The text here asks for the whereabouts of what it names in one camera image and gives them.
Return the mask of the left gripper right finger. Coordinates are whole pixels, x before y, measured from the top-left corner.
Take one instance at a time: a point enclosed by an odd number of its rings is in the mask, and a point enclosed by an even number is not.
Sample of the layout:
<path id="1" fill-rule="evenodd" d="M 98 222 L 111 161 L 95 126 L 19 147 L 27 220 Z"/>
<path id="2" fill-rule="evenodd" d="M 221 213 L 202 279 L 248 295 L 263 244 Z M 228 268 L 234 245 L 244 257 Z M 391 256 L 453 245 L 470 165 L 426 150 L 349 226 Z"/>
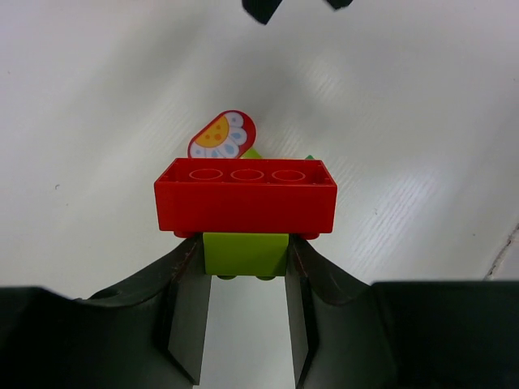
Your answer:
<path id="1" fill-rule="evenodd" d="M 285 291 L 299 388 L 515 388 L 515 281 L 365 284 L 293 236 Z"/>

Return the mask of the lime green lego brick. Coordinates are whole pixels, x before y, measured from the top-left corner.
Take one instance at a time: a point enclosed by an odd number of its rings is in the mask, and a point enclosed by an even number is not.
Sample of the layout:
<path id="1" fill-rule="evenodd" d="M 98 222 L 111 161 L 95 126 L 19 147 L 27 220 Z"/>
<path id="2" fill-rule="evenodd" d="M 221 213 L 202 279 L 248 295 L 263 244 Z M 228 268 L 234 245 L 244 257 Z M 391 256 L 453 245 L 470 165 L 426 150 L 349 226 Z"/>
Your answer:
<path id="1" fill-rule="evenodd" d="M 204 233 L 205 271 L 224 278 L 284 276 L 289 241 L 286 233 Z"/>

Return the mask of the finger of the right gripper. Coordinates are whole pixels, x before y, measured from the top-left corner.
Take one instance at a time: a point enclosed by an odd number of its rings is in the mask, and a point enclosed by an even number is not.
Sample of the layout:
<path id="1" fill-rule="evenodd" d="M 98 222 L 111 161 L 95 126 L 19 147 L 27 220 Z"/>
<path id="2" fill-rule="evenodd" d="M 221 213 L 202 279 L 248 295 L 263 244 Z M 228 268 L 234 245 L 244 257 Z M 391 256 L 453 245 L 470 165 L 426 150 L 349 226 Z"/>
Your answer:
<path id="1" fill-rule="evenodd" d="M 353 0 L 327 0 L 328 5 L 335 11 L 348 7 Z"/>
<path id="2" fill-rule="evenodd" d="M 281 0 L 242 0 L 242 7 L 256 22 L 266 25 L 272 18 Z"/>

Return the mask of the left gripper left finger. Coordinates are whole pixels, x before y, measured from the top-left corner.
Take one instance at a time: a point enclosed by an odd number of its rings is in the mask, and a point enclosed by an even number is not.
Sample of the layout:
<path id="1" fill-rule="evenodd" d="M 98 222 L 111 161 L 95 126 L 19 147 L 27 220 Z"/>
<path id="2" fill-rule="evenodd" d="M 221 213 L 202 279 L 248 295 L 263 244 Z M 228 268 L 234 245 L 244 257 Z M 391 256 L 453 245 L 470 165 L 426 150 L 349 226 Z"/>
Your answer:
<path id="1" fill-rule="evenodd" d="M 87 299 L 1 290 L 4 388 L 192 388 L 211 278 L 201 236 Z"/>

